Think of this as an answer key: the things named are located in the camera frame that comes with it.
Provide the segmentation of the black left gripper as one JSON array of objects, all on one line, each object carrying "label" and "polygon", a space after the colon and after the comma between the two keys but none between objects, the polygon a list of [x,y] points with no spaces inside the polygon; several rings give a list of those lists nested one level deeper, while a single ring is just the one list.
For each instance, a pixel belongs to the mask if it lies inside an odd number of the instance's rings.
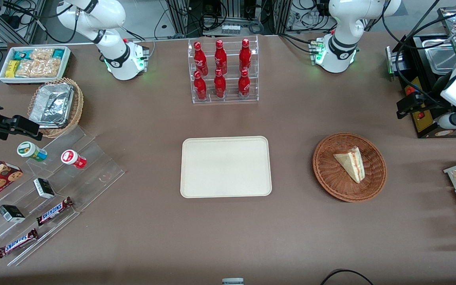
[{"label": "black left gripper", "polygon": [[[432,90],[427,92],[427,106],[432,105],[435,108],[431,108],[430,112],[432,116],[441,116],[447,112],[456,112],[456,107],[452,106],[446,99],[441,96],[444,89],[448,87],[452,72],[440,76],[436,83],[434,83]],[[408,115],[417,117],[418,120],[423,119],[426,114],[422,108],[426,101],[426,97],[423,94],[410,94],[405,96],[403,99],[397,102],[396,116],[399,120],[403,119]]]}]

